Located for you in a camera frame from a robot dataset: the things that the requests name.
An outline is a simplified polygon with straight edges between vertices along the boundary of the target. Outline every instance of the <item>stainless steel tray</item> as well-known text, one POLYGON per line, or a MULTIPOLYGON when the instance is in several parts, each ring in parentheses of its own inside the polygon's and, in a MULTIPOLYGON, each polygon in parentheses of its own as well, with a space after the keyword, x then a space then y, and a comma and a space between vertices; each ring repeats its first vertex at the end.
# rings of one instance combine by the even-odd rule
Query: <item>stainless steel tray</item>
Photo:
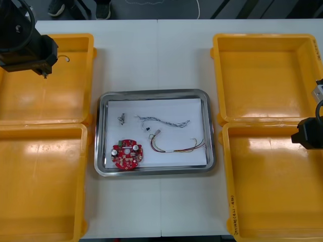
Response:
POLYGON ((209 96, 199 89, 174 89, 174 90, 149 90, 133 92, 109 92, 102 95, 98 101, 96 129, 95 129, 94 167, 102 176, 127 176, 127 175, 157 175, 157 174, 184 174, 201 173, 213 169, 216 164, 213 125, 210 112, 209 96), (156 99, 201 99, 203 133, 205 140, 206 165, 194 166, 164 166, 142 167, 134 170, 120 170, 118 168, 105 168, 106 162, 106 128, 107 109, 109 101, 135 101, 156 99))

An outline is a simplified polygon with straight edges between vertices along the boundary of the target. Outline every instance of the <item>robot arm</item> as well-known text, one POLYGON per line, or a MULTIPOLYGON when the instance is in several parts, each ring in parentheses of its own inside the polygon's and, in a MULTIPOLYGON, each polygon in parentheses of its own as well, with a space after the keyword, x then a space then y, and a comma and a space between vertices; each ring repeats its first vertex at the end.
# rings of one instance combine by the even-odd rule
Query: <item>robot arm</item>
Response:
POLYGON ((301 144, 307 150, 323 149, 323 119, 319 115, 323 106, 323 79, 316 83, 317 87, 312 91, 317 102, 315 117, 302 120, 297 126, 298 132, 292 135, 292 142, 301 144))
POLYGON ((58 46, 49 36, 40 35, 29 6, 18 1, 30 21, 11 0, 0 0, 0 67, 7 72, 33 70, 46 78, 57 62, 58 46))

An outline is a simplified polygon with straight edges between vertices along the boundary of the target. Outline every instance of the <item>table surface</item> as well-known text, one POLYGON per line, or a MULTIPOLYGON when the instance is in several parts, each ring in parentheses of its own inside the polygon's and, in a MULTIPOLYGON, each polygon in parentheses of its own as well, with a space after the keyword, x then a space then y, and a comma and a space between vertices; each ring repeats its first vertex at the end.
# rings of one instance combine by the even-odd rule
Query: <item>table surface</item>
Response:
MULTIPOLYGON (((323 46, 323 20, 39 21, 42 34, 91 33, 97 57, 92 111, 108 91, 199 88, 219 112, 213 60, 217 33, 309 33, 323 46)), ((213 119, 216 134, 221 127, 213 119)), ((206 174, 101 177, 91 156, 84 238, 225 235, 228 215, 223 151, 206 174), (119 210, 128 203, 135 210, 119 210)))

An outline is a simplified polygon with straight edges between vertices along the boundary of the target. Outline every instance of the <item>yellow plastic tray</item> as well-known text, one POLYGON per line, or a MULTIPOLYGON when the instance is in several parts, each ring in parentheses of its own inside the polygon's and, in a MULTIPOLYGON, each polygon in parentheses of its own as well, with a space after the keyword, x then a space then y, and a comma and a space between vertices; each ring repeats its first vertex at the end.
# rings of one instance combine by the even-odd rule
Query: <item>yellow plastic tray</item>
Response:
POLYGON ((0 241, 79 241, 87 152, 82 124, 0 127, 0 241))
POLYGON ((221 125, 298 122, 314 116, 311 92, 323 78, 316 40, 308 34, 218 34, 210 51, 221 125))
POLYGON ((33 71, 0 68, 0 126, 91 122, 90 102, 95 49, 90 34, 50 35, 58 59, 44 79, 33 71))
POLYGON ((291 142, 296 124, 228 123, 224 145, 237 241, 323 240, 323 156, 291 142))

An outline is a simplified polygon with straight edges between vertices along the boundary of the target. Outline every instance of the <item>capacitor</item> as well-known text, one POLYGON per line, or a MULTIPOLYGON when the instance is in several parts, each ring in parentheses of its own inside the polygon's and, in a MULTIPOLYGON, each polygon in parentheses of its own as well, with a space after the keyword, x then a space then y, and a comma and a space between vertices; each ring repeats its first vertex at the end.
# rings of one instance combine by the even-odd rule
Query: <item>capacitor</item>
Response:
POLYGON ((116 150, 112 150, 112 151, 111 151, 111 155, 112 155, 113 157, 116 157, 116 156, 118 155, 118 152, 117 152, 116 150))
POLYGON ((138 146, 138 145, 134 145, 134 146, 132 147, 132 149, 133 149, 134 151, 138 151, 138 150, 139 150, 139 146, 138 146))

